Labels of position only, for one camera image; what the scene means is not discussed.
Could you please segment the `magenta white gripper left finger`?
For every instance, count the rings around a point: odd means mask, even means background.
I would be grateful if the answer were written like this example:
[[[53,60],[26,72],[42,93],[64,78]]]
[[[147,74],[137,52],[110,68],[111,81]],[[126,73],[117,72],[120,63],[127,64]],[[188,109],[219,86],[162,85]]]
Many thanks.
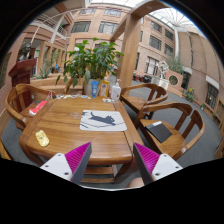
[[[92,145],[88,142],[66,154],[55,154],[41,169],[79,185],[91,153]]]

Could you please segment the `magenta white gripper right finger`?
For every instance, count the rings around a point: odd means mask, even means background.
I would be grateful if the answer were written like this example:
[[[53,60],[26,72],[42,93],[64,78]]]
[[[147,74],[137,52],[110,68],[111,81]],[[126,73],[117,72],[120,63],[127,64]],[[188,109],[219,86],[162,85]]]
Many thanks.
[[[182,169],[168,154],[158,154],[138,143],[133,144],[133,153],[145,185]]]

